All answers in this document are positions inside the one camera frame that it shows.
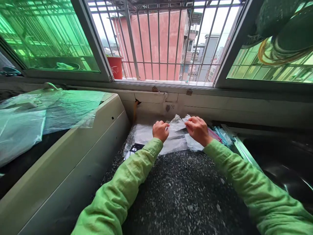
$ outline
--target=hand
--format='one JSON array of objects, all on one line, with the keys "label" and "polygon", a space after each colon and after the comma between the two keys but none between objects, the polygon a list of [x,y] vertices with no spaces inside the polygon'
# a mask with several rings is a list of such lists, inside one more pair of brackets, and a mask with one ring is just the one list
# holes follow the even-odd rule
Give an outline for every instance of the hand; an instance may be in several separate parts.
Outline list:
[{"label": "hand", "polygon": [[163,143],[166,141],[169,136],[169,130],[167,127],[170,125],[168,123],[164,123],[163,121],[157,121],[152,128],[152,135],[154,138],[158,138]]},{"label": "hand", "polygon": [[203,147],[207,146],[213,138],[209,136],[208,126],[200,117],[191,117],[185,122],[189,135]]}]

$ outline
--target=red bucket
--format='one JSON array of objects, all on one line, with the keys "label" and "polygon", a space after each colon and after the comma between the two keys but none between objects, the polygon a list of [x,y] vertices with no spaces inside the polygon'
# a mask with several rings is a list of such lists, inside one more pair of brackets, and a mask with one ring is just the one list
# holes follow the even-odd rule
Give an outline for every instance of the red bucket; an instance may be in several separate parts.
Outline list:
[{"label": "red bucket", "polygon": [[114,79],[122,79],[122,57],[107,57]]}]

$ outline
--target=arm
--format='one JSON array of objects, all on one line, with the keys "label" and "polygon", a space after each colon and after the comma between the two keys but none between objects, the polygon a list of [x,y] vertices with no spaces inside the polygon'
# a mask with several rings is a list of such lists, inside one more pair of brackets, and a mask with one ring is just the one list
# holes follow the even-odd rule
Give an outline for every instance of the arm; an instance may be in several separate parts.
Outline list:
[{"label": "arm", "polygon": [[127,210],[134,203],[139,185],[147,178],[168,137],[165,127],[169,125],[162,123],[154,125],[154,138],[124,161],[112,180],[98,189],[93,202],[79,215],[72,235],[122,234]]},{"label": "arm", "polygon": [[204,152],[249,207],[261,234],[313,234],[313,216],[299,201],[238,154],[211,138],[201,118],[191,117],[185,124],[190,136],[205,147]]}]

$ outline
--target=white appliance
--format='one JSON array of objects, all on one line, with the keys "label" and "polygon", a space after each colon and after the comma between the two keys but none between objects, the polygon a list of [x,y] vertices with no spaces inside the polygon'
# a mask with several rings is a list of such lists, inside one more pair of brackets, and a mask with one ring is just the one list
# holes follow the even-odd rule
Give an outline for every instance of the white appliance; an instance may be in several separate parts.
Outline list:
[{"label": "white appliance", "polygon": [[99,105],[92,128],[70,129],[0,201],[0,234],[70,234],[130,130],[117,94]]}]

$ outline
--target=person's left hand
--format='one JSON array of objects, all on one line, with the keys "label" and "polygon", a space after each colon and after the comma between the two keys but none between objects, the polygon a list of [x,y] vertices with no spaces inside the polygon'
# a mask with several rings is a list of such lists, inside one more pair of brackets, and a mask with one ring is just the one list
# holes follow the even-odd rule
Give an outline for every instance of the person's left hand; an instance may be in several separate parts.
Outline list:
[{"label": "person's left hand", "polygon": [[154,138],[158,138],[163,143],[166,141],[169,136],[169,130],[167,127],[170,125],[168,123],[164,123],[163,121],[157,121],[152,128],[152,135]]}]

